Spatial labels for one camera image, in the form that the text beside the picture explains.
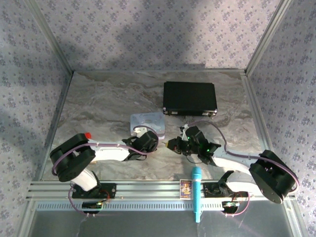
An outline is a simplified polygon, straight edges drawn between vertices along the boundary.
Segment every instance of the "microphone head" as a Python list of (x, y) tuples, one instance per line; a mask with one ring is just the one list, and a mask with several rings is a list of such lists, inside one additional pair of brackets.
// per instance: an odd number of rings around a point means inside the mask
[(200, 167), (193, 167), (192, 179), (202, 179), (202, 170)]

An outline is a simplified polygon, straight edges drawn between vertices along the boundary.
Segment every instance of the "glass panel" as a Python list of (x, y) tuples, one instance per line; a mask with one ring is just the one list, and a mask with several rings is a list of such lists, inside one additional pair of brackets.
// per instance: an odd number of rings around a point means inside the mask
[(30, 237), (292, 237), (283, 205), (252, 201), (241, 216), (203, 212), (194, 222), (191, 211), (108, 212), (86, 218), (75, 211), (38, 211)]

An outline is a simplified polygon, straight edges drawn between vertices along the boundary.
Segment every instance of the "small card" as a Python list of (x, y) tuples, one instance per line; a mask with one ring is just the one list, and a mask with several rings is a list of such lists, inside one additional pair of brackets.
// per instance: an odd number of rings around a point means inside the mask
[(192, 180), (180, 179), (180, 199), (192, 199)]

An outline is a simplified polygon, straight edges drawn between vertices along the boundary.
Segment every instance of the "clear plastic container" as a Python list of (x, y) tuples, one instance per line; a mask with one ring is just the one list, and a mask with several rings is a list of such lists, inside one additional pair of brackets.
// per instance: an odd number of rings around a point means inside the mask
[(164, 139), (164, 114), (162, 112), (133, 114), (130, 116), (130, 134), (136, 136), (133, 128), (139, 125), (145, 125), (153, 130), (158, 135), (159, 140)]

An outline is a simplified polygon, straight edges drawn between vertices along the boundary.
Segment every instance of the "metal frame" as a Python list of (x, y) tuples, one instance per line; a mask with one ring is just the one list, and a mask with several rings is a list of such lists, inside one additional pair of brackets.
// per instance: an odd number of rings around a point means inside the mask
[(50, 44), (55, 56), (59, 59), (61, 65), (65, 69), (65, 71), (68, 73), (68, 75), (72, 75), (73, 71), (70, 67), (70, 64), (67, 61), (66, 56), (63, 53), (63, 50), (59, 46), (59, 43), (54, 36), (54, 33), (51, 31), (45, 17), (43, 16), (38, 4), (35, 0), (24, 0), (25, 4), (29, 8), (31, 14), (34, 16), (35, 21), (38, 23), (39, 28), (45, 35), (48, 43)]
[(49, 157), (50, 148), (51, 148), (51, 145), (53, 144), (53, 141), (54, 141), (54, 137), (55, 137), (55, 134), (56, 134), (58, 121), (60, 119), (61, 112), (63, 111), (64, 104), (65, 104), (66, 97), (67, 97), (67, 93), (68, 93), (71, 81), (73, 79), (73, 76), (74, 76), (73, 74), (71, 74), (69, 76), (69, 79), (67, 80), (67, 83), (65, 83), (65, 85), (62, 88), (62, 91), (60, 93), (60, 98), (58, 100), (58, 103), (57, 103), (57, 106), (56, 106), (56, 111), (55, 111), (54, 117), (52, 119), (51, 126), (49, 128), (49, 132), (48, 132), (47, 139), (46, 139), (46, 142), (45, 142), (45, 144), (47, 144), (47, 150), (45, 151), (43, 165), (42, 165), (42, 167), (40, 169), (39, 174), (36, 176), (37, 178), (35, 180), (42, 181), (42, 177), (43, 177), (43, 174), (45, 172), (45, 165), (46, 165), (47, 159)]
[[(250, 107), (252, 111), (252, 116), (256, 126), (257, 134), (259, 137), (259, 142), (262, 149), (267, 149), (273, 151), (273, 146), (271, 139), (264, 123), (263, 115), (259, 107), (259, 102), (255, 95), (255, 90), (251, 81), (245, 73), (240, 73), (242, 82), (244, 84), (245, 92), (250, 102)], [(307, 228), (304, 224), (301, 212), (298, 208), (295, 196), (288, 196), (284, 202), (284, 209), (287, 214), (287, 219), (290, 222), (290, 226), (295, 237), (305, 237), (308, 236)]]
[[(78, 210), (82, 209), (81, 202), (74, 202)], [(224, 211), (221, 201), (207, 199), (202, 200), (202, 211)], [(73, 211), (68, 201), (38, 201), (37, 211)], [(193, 211), (193, 201), (111, 201), (102, 205), (101, 209), (89, 209), (90, 211)]]
[(27, 202), (26, 211), (23, 215), (19, 231), (15, 233), (16, 237), (27, 237), (33, 222), (33, 217), (36, 212), (36, 202), (31, 200)]
[[(91, 71), (76, 71), (77, 73), (90, 73)], [(235, 69), (235, 68), (210, 68), (210, 69), (166, 69), (166, 70), (155, 70), (155, 69), (145, 69), (145, 70), (93, 70), (93, 72), (96, 73), (141, 73), (141, 72), (146, 72), (146, 73), (155, 73), (155, 72), (174, 72), (174, 73), (179, 73), (179, 72), (220, 72), (220, 73), (244, 73), (244, 69)]]
[[(178, 201), (180, 197), (180, 181), (160, 180), (122, 180), (101, 181), (101, 183), (117, 184), (115, 201)], [(202, 182), (218, 182), (218, 180), (202, 180)], [(59, 181), (35, 181), (32, 182), (26, 196), (26, 200), (32, 201), (64, 201), (68, 199), (70, 183)], [(229, 197), (221, 197), (216, 200), (231, 201)], [(252, 200), (266, 200), (263, 196), (253, 197)]]
[(275, 34), (280, 22), (282, 21), (285, 13), (287, 12), (292, 0), (281, 0), (279, 5), (274, 12), (270, 23), (268, 24), (266, 31), (264, 32), (263, 36), (261, 37), (255, 52), (253, 53), (245, 71), (246, 75), (249, 77), (257, 64), (259, 63), (260, 59), (262, 58), (263, 53), (267, 49), (273, 35)]

